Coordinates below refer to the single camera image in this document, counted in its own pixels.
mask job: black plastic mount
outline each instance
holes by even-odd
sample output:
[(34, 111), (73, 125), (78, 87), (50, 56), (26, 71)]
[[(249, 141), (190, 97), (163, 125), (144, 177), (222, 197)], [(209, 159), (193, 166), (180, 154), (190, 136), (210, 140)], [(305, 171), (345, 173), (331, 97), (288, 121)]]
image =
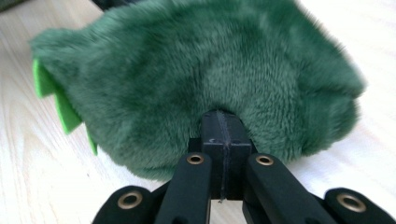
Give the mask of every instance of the black plastic mount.
[(243, 201), (248, 224), (396, 223), (351, 189), (331, 189), (324, 200), (310, 194), (279, 159), (257, 153), (237, 116), (210, 111), (201, 124), (170, 182), (117, 190), (93, 223), (204, 224), (218, 199)]
[(127, 6), (131, 3), (137, 3), (142, 0), (92, 0), (100, 9), (108, 10), (112, 7)]

